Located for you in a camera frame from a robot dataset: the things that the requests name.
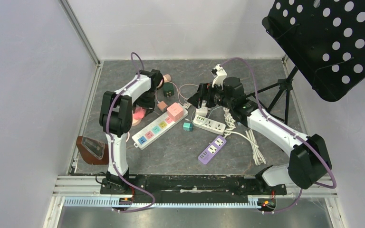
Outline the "pink cube socket adapter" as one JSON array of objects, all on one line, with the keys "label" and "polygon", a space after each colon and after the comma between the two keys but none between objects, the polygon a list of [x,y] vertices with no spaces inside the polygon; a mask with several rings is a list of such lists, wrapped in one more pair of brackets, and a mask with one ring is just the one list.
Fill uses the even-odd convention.
[{"label": "pink cube socket adapter", "polygon": [[168,116],[174,121],[177,122],[184,115],[184,108],[179,103],[173,103],[167,109]]}]

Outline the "coral plug adapter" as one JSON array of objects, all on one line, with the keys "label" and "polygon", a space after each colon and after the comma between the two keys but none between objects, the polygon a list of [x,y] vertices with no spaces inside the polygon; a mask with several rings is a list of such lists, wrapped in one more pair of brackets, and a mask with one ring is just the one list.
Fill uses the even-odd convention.
[{"label": "coral plug adapter", "polygon": [[133,112],[134,119],[143,119],[145,117],[146,110],[142,107],[137,107]]}]

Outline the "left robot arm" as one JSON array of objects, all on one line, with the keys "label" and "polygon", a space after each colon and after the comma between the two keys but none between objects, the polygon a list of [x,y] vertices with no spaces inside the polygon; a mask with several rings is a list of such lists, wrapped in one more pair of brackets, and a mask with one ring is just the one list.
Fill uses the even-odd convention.
[{"label": "left robot arm", "polygon": [[139,70],[134,78],[120,89],[103,95],[99,124],[106,133],[109,164],[103,185],[105,190],[124,194],[130,189],[127,179],[126,138],[133,122],[136,106],[153,111],[155,92],[164,81],[159,70]]}]

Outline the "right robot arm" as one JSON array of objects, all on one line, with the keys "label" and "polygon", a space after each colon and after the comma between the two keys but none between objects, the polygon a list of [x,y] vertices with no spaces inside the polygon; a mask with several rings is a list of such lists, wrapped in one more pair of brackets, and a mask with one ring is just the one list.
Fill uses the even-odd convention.
[{"label": "right robot arm", "polygon": [[201,83],[188,103],[199,108],[202,104],[211,108],[227,108],[232,118],[257,131],[289,156],[285,165],[270,166],[256,179],[258,192],[267,194],[275,186],[294,183],[302,189],[316,184],[327,187],[319,180],[326,174],[332,176],[332,164],[324,139],[318,134],[308,136],[283,124],[267,113],[258,103],[248,99],[239,78],[228,77],[221,85]]}]

